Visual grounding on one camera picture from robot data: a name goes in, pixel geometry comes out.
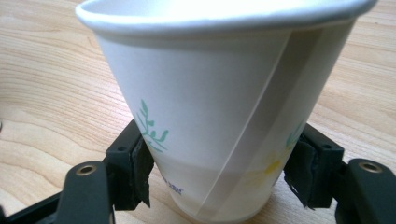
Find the paper cup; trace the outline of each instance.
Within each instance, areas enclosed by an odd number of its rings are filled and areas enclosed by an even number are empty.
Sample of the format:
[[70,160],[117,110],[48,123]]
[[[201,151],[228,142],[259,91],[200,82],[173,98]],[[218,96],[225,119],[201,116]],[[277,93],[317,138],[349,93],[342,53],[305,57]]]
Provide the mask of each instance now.
[[347,39],[375,1],[89,1],[94,30],[177,205],[264,206]]

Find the wood grain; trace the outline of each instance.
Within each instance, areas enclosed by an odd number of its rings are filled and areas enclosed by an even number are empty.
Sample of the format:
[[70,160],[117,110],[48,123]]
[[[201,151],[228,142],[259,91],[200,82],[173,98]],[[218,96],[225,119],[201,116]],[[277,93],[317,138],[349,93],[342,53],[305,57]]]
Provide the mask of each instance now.
[[[1,0],[0,204],[11,215],[60,191],[66,172],[98,160],[132,119],[78,1]],[[396,2],[381,0],[348,39],[309,122],[346,148],[396,172]],[[150,176],[151,208],[118,212],[117,223],[195,223]],[[335,223],[306,210],[282,177],[247,223]]]

